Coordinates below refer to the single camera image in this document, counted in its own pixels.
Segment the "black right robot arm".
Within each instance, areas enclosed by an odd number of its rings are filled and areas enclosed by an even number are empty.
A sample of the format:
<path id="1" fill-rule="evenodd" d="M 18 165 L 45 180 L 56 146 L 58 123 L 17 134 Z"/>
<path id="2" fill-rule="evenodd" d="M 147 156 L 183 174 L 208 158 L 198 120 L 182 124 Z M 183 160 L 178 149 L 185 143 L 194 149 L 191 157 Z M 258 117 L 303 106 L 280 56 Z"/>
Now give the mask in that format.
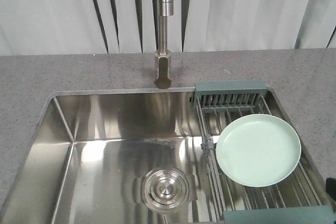
<path id="1" fill-rule="evenodd" d="M 336 201 L 336 179 L 332 177 L 328 177 L 325 181 L 325 190 L 327 194 Z"/>

